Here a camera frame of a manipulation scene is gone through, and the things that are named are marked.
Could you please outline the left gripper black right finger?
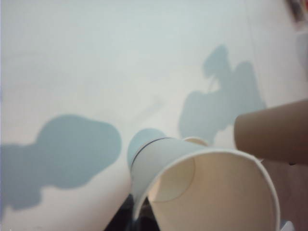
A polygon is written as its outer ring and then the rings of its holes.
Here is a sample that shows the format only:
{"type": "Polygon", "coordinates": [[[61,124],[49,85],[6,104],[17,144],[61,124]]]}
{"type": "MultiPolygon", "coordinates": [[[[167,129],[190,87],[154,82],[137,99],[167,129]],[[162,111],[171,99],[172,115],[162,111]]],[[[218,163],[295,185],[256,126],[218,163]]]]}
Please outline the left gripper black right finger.
{"type": "Polygon", "coordinates": [[[160,231],[154,216],[152,207],[148,199],[145,199],[141,206],[139,218],[138,218],[138,230],[139,231],[160,231]]]}

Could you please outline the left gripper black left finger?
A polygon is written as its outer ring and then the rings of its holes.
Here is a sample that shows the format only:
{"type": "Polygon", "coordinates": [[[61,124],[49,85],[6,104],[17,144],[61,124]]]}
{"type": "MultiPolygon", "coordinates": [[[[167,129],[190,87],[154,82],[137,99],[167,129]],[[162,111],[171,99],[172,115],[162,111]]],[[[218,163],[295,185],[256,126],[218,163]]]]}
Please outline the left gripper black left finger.
{"type": "Polygon", "coordinates": [[[126,200],[123,202],[119,211],[115,215],[114,231],[129,231],[131,230],[131,216],[132,209],[134,206],[133,196],[128,195],[126,200]]]}

